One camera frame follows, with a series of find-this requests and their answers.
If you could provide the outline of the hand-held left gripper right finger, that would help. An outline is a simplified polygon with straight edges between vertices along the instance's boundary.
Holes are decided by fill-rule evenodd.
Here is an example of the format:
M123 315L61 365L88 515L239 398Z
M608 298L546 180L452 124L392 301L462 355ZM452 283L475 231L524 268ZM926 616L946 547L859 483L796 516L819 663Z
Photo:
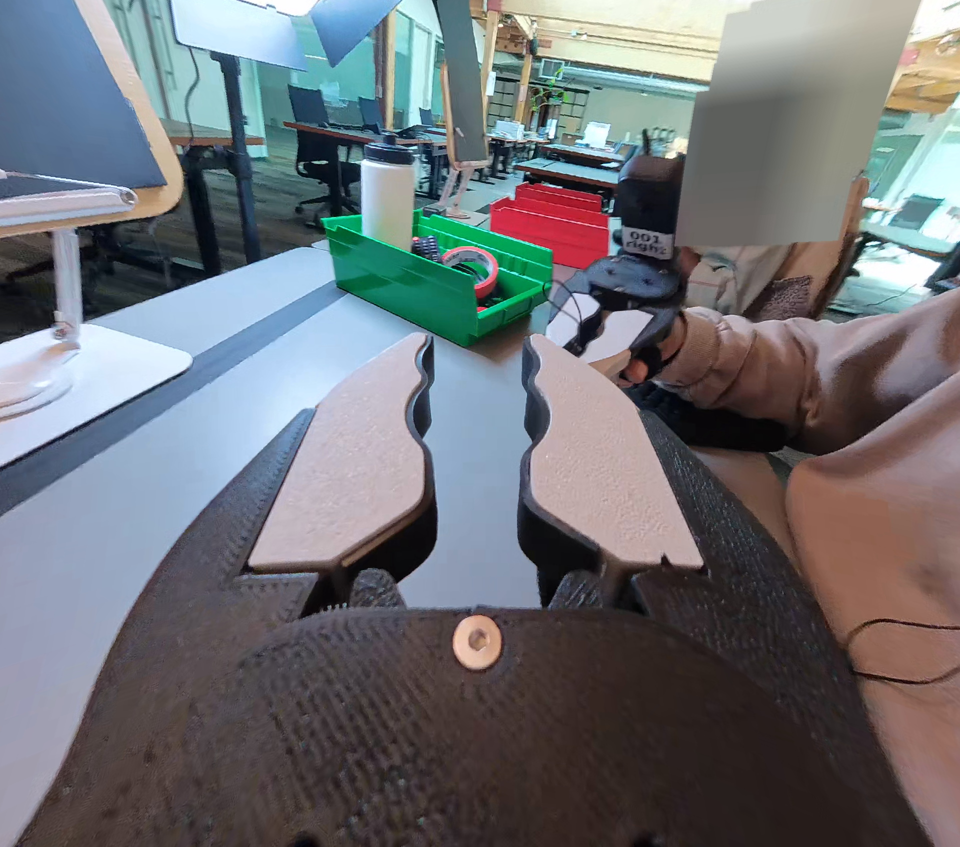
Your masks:
M705 565L677 494L628 397L542 334L524 342L525 430L517 536L546 577L624 581Z

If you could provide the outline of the red plastic bin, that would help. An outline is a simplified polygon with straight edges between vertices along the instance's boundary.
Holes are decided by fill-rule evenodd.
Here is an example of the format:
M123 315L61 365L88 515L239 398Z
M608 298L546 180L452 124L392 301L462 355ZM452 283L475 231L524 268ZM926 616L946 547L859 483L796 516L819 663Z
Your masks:
M568 206L577 210L610 216L613 213L609 190L579 190L546 182L520 183L512 193L517 201L536 201Z
M556 265L585 269L609 255L607 216L572 202L505 197L489 206L489 229L552 252Z

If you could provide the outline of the dark office desk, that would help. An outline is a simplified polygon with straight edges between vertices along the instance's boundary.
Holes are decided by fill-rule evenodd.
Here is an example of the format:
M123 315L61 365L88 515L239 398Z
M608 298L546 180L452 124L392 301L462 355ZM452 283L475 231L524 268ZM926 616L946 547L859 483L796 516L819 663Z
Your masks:
M623 160L594 158L574 160L557 157L533 157L513 164L525 181L546 183L565 189L593 193L611 193L617 186Z

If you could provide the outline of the red tape roll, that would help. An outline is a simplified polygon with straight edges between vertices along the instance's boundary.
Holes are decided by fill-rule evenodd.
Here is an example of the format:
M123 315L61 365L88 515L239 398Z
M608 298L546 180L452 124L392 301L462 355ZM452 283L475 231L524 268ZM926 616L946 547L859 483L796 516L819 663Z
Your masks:
M498 284L499 265L489 251L474 245L455 246L440 257L441 264L470 277L477 301L486 300Z

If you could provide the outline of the green potted plant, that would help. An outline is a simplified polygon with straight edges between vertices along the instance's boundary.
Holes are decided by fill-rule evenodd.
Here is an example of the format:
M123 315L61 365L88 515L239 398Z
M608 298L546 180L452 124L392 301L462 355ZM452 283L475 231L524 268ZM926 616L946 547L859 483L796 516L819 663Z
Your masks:
M546 68L541 70L541 73L546 75L529 82L527 106L531 114L545 108L562 107L568 102L565 71L566 67L561 61L550 61Z

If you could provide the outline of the tan office chair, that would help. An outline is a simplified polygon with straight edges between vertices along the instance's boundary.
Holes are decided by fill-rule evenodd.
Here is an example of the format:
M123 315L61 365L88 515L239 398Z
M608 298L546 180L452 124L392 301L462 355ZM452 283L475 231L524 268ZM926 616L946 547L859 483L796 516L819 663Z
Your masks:
M870 181L860 174L851 184L839 239L794 244L774 278L756 298L754 321L819 319L849 270L865 213Z

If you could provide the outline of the green plastic bin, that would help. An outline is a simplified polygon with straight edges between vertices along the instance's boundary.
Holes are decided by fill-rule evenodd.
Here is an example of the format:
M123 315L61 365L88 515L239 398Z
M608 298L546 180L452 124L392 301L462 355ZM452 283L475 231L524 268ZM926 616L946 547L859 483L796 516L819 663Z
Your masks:
M476 248L496 260L494 293L500 301L488 304L476 297L466 273L364 235L359 215L322 223L340 289L461 347L533 313L553 281L548 248L440 215L424 217L417 209L413 237L436 238L441 252Z

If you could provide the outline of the white water bottle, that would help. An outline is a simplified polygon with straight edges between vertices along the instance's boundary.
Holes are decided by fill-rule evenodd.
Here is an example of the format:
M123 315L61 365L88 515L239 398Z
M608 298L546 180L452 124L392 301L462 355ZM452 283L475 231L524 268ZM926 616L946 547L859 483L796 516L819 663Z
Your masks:
M361 217L364 237L411 252L417 174L414 154L394 133L364 148Z

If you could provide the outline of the black flag board wooden stand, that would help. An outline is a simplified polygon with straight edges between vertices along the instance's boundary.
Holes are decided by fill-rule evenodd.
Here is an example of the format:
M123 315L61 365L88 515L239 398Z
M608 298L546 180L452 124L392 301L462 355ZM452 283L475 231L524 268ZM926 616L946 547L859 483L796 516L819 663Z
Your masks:
M443 41L441 99L446 124L448 175L438 210L466 220L461 202L474 172L489 164L481 64L477 57L470 0L432 0Z

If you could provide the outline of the white metal stand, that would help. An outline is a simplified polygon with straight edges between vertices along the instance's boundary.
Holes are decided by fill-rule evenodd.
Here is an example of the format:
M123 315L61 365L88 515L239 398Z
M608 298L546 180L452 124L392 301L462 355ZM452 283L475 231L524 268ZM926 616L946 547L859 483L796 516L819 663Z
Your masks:
M1 465L34 454L186 373L182 349L85 321L78 229L127 219L138 194L116 184L2 171L2 235L52 236L53 324L1 344Z

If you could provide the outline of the wooden office desk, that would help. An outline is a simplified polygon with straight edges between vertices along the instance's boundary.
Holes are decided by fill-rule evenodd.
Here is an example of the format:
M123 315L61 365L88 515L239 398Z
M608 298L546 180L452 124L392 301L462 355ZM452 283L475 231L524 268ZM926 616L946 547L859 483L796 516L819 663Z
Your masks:
M295 123L294 121L285 121L283 126L297 132L297 129L309 131L319 135L326 135L341 145L340 155L346 154L345 143L350 143L351 148L357 147L363 149L367 144L373 143L379 139L382 134L372 131L365 131L354 126L336 126L314 127L306 124ZM418 190L416 196L422 196L430 201L437 202L441 199L442 181L447 179L450 162L447 154L447 137L438 129L423 128L414 125L411 128L400 130L397 134L399 143L407 147L414 153L414 157L423 157L429 168L428 186L426 191ZM331 206L334 213L336 206Z

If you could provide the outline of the person's beige sweatshirt torso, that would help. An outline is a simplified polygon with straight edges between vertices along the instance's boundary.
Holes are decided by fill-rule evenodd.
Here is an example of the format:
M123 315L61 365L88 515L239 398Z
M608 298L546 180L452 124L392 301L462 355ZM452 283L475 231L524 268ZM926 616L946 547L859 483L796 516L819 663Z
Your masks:
M798 559L894 773L935 845L958 845L958 423L871 435L792 474Z

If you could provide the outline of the black office chair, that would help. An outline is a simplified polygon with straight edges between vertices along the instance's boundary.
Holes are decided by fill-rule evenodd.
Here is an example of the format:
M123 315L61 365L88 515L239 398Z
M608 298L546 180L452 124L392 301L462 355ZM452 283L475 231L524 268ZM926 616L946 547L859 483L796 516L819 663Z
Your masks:
M318 89L288 85L294 123L317 128L330 126L323 94ZM336 207L334 214L358 212L352 185L361 178L360 165L350 160L352 145L346 142L345 154L340 155L341 144L325 134L296 129L296 153L294 169L298 176L312 179L327 187L324 196L301 201L294 208L302 215L311 205L329 204Z

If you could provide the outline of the black light stand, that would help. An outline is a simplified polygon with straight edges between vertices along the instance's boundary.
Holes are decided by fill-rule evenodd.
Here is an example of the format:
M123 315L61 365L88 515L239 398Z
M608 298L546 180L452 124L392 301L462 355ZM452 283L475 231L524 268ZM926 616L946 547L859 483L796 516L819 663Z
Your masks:
M222 72L231 135L228 170L234 178L244 257L246 263L251 265L261 261L262 252L253 189L253 165L248 152L246 118L242 104L241 65L238 57L219 51L210 52L210 57Z

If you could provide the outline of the wooden desk black legs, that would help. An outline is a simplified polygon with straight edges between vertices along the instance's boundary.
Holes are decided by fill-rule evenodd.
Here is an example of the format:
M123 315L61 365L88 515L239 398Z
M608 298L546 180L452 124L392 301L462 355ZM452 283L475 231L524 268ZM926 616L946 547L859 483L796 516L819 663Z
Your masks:
M224 130L192 126L186 122L162 118L171 145L177 150L184 190L188 199L197 241L199 262L194 268L205 277L223 272L206 173L227 171L234 180L238 216L241 223L244 256L247 264L261 260L261 243L256 219L253 190L253 164L248 153L234 149L234 140Z

